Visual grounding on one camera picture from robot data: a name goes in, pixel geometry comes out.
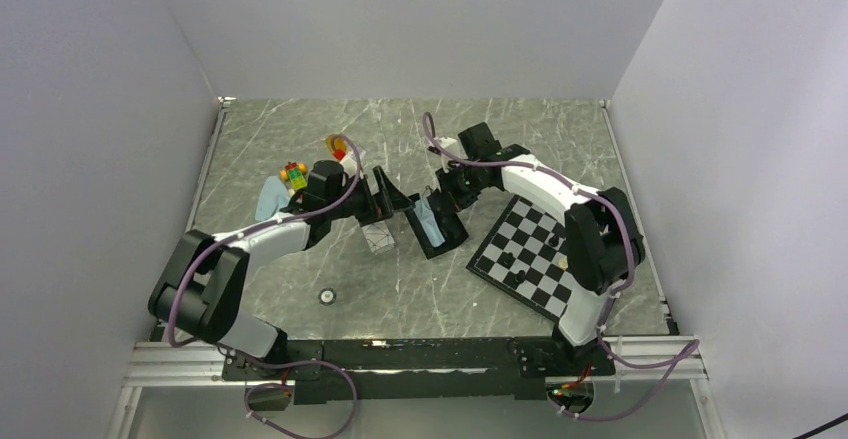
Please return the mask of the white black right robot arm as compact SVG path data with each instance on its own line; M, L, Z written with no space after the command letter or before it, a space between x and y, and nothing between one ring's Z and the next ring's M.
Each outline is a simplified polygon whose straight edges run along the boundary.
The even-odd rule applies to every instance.
M626 194L617 188L583 186L547 167L523 146L502 146L485 123L460 133L466 155L459 157L448 148L447 138L436 136L430 113L422 121L432 150L446 159L432 195L436 216L457 214L482 190L495 187L530 201L553 219L551 229L566 246L564 271L574 286L558 320L564 339L553 345L551 357L560 372L578 373L590 361L587 344L604 331L609 309L644 258Z

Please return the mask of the black glasses case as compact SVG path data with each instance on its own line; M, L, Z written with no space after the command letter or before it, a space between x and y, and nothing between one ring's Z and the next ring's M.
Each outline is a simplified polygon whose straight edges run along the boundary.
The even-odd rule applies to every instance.
M427 259L433 259L462 245L469 237L455 211L442 212L436 198L420 194L408 196L411 206L404 212L418 244Z

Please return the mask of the light blue cleaning cloth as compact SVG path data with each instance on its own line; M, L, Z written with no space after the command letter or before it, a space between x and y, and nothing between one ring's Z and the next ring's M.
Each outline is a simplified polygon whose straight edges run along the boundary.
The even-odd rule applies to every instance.
M291 193L279 175L267 177L257 199L255 220L259 222L270 219L280 209L288 206L290 198Z

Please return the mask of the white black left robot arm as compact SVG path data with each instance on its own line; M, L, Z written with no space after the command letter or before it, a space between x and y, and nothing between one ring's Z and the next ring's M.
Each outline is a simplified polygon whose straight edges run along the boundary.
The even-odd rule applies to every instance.
M334 160L315 163L307 184L269 219L218 234L186 232L177 243L148 299L148 311L211 345L248 355L248 366L264 379L279 376L290 359L282 329L240 310L247 278L262 266L315 246L336 220L354 217L360 225L412 209L404 195L375 167L377 188Z

